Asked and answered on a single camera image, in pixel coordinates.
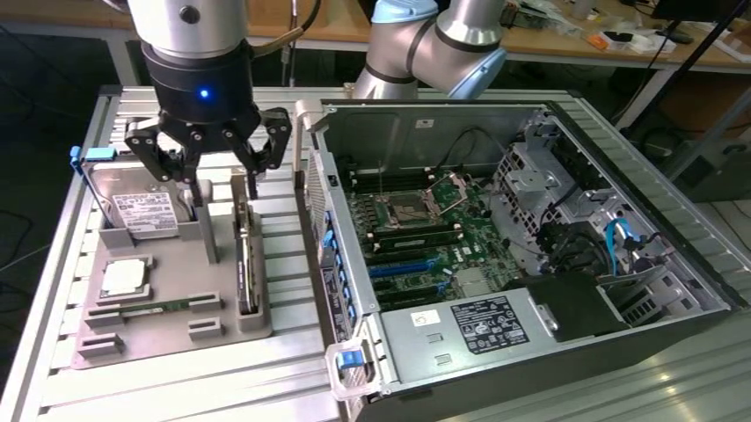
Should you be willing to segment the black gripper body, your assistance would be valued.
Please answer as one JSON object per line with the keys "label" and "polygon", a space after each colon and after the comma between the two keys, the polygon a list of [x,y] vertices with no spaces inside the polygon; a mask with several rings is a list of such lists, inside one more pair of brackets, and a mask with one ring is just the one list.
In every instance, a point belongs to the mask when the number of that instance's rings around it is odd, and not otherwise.
{"label": "black gripper body", "polygon": [[195,130],[202,152],[229,150],[221,130],[231,128],[246,138],[259,123],[247,43],[202,59],[167,56],[147,43],[141,44],[141,52],[159,106],[159,131],[183,144],[194,140]]}

